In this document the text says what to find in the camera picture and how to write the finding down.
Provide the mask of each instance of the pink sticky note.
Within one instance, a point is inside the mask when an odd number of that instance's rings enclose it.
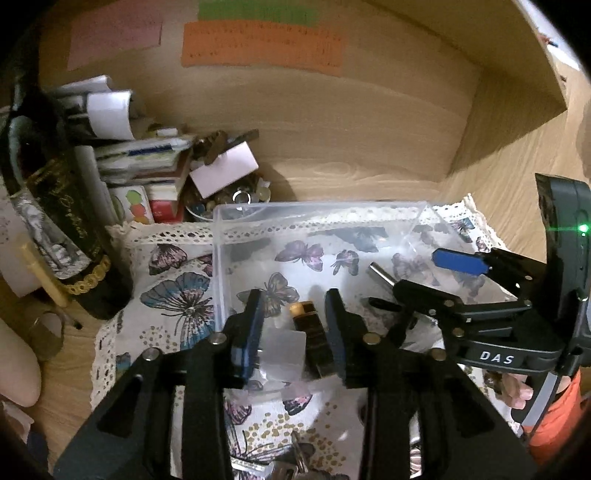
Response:
[[[158,0],[118,0],[84,12],[72,22],[68,70],[123,50],[160,45]]]
[[[205,199],[258,168],[246,142],[221,154],[211,165],[191,172],[191,179]]]

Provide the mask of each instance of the human hand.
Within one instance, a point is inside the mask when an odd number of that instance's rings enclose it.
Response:
[[[527,375],[502,374],[501,393],[496,397],[502,400],[508,407],[523,410],[525,403],[534,395],[533,389],[525,384]],[[570,377],[563,376],[556,393],[561,393],[570,385]]]

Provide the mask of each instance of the blue gripper pad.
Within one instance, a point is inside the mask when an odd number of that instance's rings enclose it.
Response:
[[[448,270],[470,275],[486,274],[489,269],[480,256],[456,252],[447,248],[438,248],[433,252],[431,258],[433,263],[440,268],[447,268]]]

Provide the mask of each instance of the keys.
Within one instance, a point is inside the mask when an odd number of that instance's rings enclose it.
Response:
[[[263,463],[249,462],[240,458],[230,457],[232,468],[265,480],[293,480],[296,477],[297,467],[286,462]]]
[[[265,480],[323,480],[324,477],[317,472],[310,472],[308,459],[300,448],[300,435],[293,430],[291,432],[296,465],[286,462],[264,463],[250,462],[240,458],[230,457],[232,468]]]

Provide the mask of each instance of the dark green bottle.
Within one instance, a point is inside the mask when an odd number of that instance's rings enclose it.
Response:
[[[92,316],[109,320],[129,302],[128,282],[77,181],[59,107],[39,88],[37,30],[15,50],[14,95],[0,133],[4,183],[54,275]]]

